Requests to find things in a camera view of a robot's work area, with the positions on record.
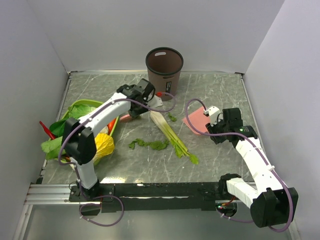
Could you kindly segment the pink hand brush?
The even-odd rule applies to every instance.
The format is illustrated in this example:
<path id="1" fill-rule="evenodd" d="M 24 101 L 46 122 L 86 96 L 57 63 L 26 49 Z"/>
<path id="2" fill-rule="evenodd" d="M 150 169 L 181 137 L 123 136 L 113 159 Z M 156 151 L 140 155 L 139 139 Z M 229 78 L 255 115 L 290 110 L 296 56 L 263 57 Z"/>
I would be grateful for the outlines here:
<path id="1" fill-rule="evenodd" d="M 129 114 L 123 115 L 119 118 L 119 121 L 121 123 L 128 123 L 131 122 L 133 120 L 138 120 L 140 118 L 140 116 L 130 116 Z"/>

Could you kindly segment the pink dustpan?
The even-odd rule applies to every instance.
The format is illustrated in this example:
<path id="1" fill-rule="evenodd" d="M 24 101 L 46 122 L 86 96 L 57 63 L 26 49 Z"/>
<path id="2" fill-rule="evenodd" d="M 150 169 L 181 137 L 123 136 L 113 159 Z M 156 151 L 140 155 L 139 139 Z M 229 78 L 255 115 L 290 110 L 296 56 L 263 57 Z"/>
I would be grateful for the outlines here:
<path id="1" fill-rule="evenodd" d="M 206 124 L 210 123 L 210 118 L 204 115 L 204 107 L 200 107 L 192 113 L 188 114 L 189 121 L 192 125 L 202 133 L 208 133 Z"/>

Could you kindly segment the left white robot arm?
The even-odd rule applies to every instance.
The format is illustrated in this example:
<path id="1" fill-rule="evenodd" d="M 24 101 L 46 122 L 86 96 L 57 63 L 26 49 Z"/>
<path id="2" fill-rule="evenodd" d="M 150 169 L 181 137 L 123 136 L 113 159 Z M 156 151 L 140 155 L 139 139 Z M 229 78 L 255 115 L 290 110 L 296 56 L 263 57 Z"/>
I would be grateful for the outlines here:
<path id="1" fill-rule="evenodd" d="M 99 195 L 100 183 L 93 160 L 97 153 L 95 137 L 107 124 L 126 112 L 134 117 L 145 113 L 147 100 L 154 94 L 155 87 L 143 78 L 138 84 L 120 86 L 110 99 L 87 115 L 66 120 L 60 150 L 70 157 L 81 195 L 87 201 L 93 201 Z"/>

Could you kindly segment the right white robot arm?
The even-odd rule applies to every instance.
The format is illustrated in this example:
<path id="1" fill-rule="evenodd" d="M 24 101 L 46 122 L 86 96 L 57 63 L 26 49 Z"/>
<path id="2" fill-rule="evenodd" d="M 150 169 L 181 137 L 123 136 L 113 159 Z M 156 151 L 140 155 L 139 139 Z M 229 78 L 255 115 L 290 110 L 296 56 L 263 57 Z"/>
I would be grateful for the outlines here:
<path id="1" fill-rule="evenodd" d="M 254 128 L 244 125 L 239 108 L 220 110 L 211 106 L 203 111 L 210 122 L 206 129 L 215 144 L 229 141 L 240 154 L 252 175 L 255 187 L 235 173 L 221 176 L 218 193 L 223 199 L 232 196 L 249 209 L 253 222 L 259 228 L 284 224 L 289 226 L 298 203 L 298 192 L 287 187 L 275 173 L 264 154 Z"/>

